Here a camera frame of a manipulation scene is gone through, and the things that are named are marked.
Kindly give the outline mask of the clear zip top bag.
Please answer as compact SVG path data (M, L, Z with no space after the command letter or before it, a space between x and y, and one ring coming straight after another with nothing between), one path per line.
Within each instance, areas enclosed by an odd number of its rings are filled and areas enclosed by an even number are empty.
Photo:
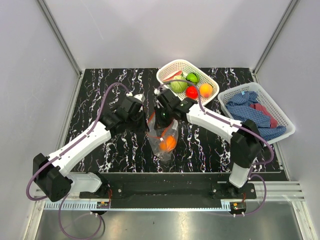
M148 137L148 141L151 146L153 154L157 158L159 158L159 160L163 163L170 161L172 158L173 150L175 148L170 152L164 152L164 151L160 150L159 144L161 141L163 141L166 137L168 137L170 135L174 136L176 138L176 144L177 144L178 137L179 137L179 131L178 131L179 123L178 123L178 121L174 119L168 127L155 130L154 129L155 112L153 112L151 114L151 116L149 117L147 124L149 127L149 132L147 132L146 135Z

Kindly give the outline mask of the fake orange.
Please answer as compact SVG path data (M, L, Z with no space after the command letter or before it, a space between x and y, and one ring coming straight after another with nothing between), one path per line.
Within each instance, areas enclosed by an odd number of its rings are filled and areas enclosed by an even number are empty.
M159 149L163 152L172 151L177 145L177 140L173 135L167 136L163 141L159 144Z

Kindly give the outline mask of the fake green cabbage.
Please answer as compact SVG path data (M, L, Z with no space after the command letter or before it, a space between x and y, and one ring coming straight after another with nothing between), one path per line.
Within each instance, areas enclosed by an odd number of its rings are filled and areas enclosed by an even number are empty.
M173 80L175 81L172 81L170 83L170 87L174 93L183 93L187 89L188 83L181 81L186 80L186 78L183 75L174 76Z

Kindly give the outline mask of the fake red tomato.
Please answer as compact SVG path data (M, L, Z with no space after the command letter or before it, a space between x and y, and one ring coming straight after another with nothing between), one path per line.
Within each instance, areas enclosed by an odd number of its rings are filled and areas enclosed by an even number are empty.
M187 87L186 90L185 90L185 95L186 95L186 97L195 100L195 99L198 98L198 90L197 90L197 88L194 87L194 86L189 86L189 87Z

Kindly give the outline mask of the fake watermelon slice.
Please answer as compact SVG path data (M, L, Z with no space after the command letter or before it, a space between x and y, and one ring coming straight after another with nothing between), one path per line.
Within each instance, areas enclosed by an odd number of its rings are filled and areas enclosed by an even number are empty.
M176 73L174 73L173 75L171 75L170 77L167 77L166 79L164 79L163 82L170 81L170 80L172 80L174 77L176 77L176 76L181 76L181 75L183 75L183 71L182 71L182 70L179 70L179 71L177 71Z

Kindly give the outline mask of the fake green apple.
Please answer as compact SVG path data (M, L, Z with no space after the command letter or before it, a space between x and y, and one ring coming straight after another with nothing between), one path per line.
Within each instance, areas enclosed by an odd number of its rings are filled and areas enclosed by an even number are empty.
M192 83L194 85L197 85L200 82L200 77L195 72L188 73L185 78L189 83Z

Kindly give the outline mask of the fake peach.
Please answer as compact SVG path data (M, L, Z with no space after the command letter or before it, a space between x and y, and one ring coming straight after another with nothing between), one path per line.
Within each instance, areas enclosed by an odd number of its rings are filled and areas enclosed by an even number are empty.
M199 93L203 98L209 98L212 96L213 94L213 87L212 85L210 85L209 83L203 83L200 87L199 87Z

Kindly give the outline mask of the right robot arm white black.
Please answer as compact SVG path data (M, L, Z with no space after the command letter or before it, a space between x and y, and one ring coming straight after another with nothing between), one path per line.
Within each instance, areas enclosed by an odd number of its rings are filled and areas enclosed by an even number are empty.
M155 107L155 119L159 127L164 128L173 120L184 121L200 126L229 143L233 167L227 192L235 199L243 195L253 161L264 146L256 124L251 120L242 122L217 114L189 97L181 100L170 89L156 89L154 94L159 102Z

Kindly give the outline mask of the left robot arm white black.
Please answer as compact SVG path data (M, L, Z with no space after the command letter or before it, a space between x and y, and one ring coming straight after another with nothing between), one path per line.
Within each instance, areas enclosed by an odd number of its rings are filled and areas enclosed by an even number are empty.
M33 158L33 182L51 202L71 193L92 193L97 198L109 194L110 182L98 172L79 173L72 169L94 149L125 131L149 130L144 111L145 96L126 96L115 110L107 111L75 139L49 154Z

